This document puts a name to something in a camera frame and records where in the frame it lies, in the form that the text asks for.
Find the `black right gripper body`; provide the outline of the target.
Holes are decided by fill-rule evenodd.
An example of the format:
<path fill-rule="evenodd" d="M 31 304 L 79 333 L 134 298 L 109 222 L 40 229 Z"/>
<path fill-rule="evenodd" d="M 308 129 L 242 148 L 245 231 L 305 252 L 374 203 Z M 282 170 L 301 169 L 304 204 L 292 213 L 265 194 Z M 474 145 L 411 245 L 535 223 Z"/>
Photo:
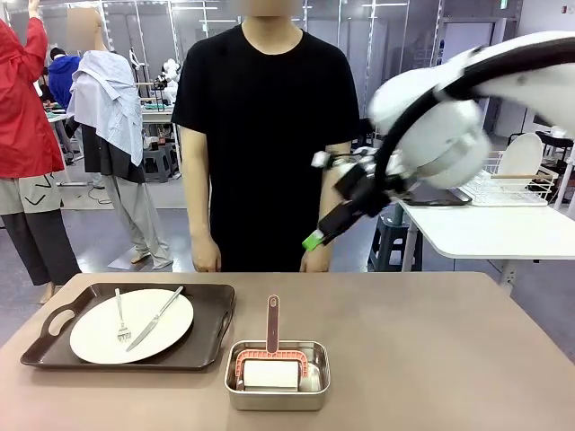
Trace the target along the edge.
<path fill-rule="evenodd" d="M 391 196 L 404 192 L 404 179 L 385 175 L 381 181 L 361 165 L 353 165 L 335 184 L 343 198 L 342 206 L 350 216 L 377 216 L 391 202 Z"/>

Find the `person's left hand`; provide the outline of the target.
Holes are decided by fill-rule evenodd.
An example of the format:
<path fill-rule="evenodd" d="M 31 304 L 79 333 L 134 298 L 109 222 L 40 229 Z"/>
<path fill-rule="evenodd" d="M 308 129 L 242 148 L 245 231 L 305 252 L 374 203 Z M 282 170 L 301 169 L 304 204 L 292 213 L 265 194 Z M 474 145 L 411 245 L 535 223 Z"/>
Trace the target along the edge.
<path fill-rule="evenodd" d="M 300 271 L 305 273 L 324 273 L 330 269 L 332 246 L 319 245 L 312 251 L 306 251 L 301 259 Z"/>

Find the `person's right hand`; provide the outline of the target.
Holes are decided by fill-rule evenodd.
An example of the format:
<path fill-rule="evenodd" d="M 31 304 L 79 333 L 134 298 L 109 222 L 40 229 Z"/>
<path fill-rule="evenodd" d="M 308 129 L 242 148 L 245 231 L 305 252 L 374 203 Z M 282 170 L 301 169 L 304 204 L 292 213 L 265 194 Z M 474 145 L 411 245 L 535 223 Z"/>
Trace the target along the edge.
<path fill-rule="evenodd" d="M 191 253 L 192 263 L 197 272 L 221 271 L 221 252 L 209 234 L 192 239 Z"/>

